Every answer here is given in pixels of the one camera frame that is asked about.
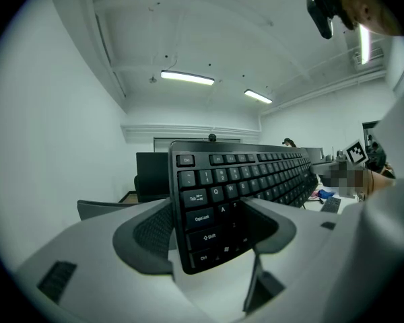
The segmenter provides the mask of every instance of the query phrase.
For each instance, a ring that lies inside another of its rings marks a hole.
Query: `ceiling light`
[[[359,25],[361,33],[361,58],[362,64],[365,65],[370,60],[370,32],[367,28]]]
[[[202,83],[204,85],[214,84],[214,79],[212,79],[212,78],[206,78],[206,77],[201,77],[200,75],[193,75],[193,74],[187,74],[187,73],[162,71],[161,76],[164,79],[191,81],[193,83]]]
[[[251,89],[246,90],[244,92],[244,94],[246,94],[246,95],[248,95],[250,97],[256,98],[257,100],[260,100],[260,101],[262,101],[264,103],[267,103],[267,104],[272,103],[272,100],[270,100],[270,99],[268,99],[266,97],[263,97],[260,94],[257,94],[256,92],[253,92]]]

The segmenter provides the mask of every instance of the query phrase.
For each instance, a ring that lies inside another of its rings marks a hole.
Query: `qr code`
[[[362,164],[368,160],[365,149],[362,147],[359,140],[347,147],[345,149],[345,153],[349,162],[351,162],[353,165]]]

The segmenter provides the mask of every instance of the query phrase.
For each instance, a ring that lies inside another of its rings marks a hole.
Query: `air conditioner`
[[[353,63],[355,65],[355,70],[359,72],[367,71],[369,69],[379,69],[383,67],[384,53],[383,49],[375,48],[371,50],[370,60],[363,65],[361,54],[356,52],[353,55]]]

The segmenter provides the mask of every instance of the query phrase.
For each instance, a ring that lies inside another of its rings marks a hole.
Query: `desk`
[[[319,183],[316,190],[320,190],[320,189],[323,189],[324,191],[327,191],[327,192],[332,192],[332,191],[336,192],[335,189],[329,188],[327,186],[323,186],[323,184],[321,184],[321,183]],[[350,199],[348,197],[341,197],[338,194],[335,194],[334,197],[336,197],[337,199],[341,199],[341,202],[339,204],[338,214],[341,214],[346,206],[357,203],[357,201],[358,201],[358,197],[356,195],[353,199]],[[320,203],[319,200],[313,201],[313,202],[307,201],[304,204],[305,204],[305,208],[308,209],[309,211],[320,212],[323,207],[323,205]]]

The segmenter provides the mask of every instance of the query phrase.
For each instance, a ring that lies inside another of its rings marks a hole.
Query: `keyboard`
[[[322,206],[321,212],[338,213],[340,202],[341,199],[329,197]]]
[[[252,247],[241,197],[297,209],[317,187],[305,149],[175,141],[168,157],[177,244],[187,274]]]

